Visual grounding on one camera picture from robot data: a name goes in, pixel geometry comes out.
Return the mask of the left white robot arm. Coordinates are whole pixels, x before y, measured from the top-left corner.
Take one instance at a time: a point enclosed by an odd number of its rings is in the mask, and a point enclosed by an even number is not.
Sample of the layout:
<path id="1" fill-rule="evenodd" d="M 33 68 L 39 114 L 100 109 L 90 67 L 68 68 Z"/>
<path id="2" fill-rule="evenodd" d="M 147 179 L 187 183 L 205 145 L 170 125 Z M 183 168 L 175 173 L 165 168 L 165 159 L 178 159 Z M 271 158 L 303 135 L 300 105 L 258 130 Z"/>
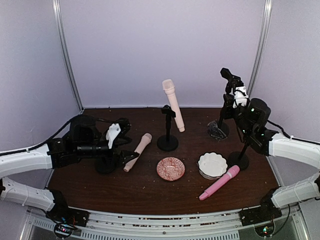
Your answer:
<path id="1" fill-rule="evenodd" d="M 33 170 L 64 168 L 78 164 L 83 159 L 95 160 L 98 173 L 108 174 L 139 157 L 135 151 L 121 150 L 131 143 L 126 134 L 131 128 L 127 118 L 106 120 L 79 114 L 68 120 L 63 137 L 56 133 L 34 146 L 3 151 L 0 154 L 0 199 L 27 205 L 45 211 L 49 215 L 70 213 L 70 208 L 58 190 L 30 187 L 13 182 L 9 176 Z"/>

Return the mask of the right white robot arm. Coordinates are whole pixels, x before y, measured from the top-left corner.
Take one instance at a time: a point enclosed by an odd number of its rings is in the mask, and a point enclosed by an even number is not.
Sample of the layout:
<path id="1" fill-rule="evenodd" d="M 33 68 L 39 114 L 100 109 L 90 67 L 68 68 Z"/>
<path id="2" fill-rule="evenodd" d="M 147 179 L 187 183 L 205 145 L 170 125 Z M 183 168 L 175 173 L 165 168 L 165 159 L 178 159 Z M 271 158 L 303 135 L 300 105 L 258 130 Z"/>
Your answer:
<path id="1" fill-rule="evenodd" d="M 232 162 L 242 162 L 248 147 L 264 156 L 282 157 L 298 161 L 319 169 L 320 144 L 318 142 L 295 138 L 284 130 L 280 132 L 266 128 L 271 109 L 259 98 L 249 98 L 245 84 L 239 76 L 229 69 L 222 68 L 221 76 L 227 80 L 223 94 L 223 107 L 217 123 L 218 130 L 224 137 L 229 134 L 225 120 L 233 119 L 236 129 L 244 144 Z M 293 183 L 289 186 L 270 190 L 260 201 L 261 205 L 282 208 L 297 202 L 320 198 L 320 174 Z"/>

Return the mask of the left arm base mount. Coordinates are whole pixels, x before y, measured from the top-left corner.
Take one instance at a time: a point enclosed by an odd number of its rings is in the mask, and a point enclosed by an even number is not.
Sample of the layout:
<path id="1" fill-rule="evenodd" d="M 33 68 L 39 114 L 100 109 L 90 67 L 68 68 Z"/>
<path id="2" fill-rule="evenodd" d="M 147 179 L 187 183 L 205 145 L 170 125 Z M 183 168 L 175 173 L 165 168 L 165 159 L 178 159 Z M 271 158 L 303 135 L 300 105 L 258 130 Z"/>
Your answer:
<path id="1" fill-rule="evenodd" d="M 45 216 L 54 223 L 53 233 L 59 239 L 70 237 L 79 227 L 86 227 L 90 213 L 74 208 L 44 211 Z"/>

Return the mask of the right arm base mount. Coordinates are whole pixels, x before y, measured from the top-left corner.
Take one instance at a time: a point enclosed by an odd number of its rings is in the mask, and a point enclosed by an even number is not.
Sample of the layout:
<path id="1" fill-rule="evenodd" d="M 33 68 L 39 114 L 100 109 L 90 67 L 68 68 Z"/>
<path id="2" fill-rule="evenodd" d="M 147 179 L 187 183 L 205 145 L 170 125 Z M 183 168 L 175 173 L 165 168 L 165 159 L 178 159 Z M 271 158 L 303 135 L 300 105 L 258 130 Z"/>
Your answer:
<path id="1" fill-rule="evenodd" d="M 275 219 L 282 216 L 278 208 L 257 206 L 243 208 L 239 212 L 240 221 L 243 227 L 251 226 L 255 233 L 262 238 L 271 237 L 276 231 Z"/>

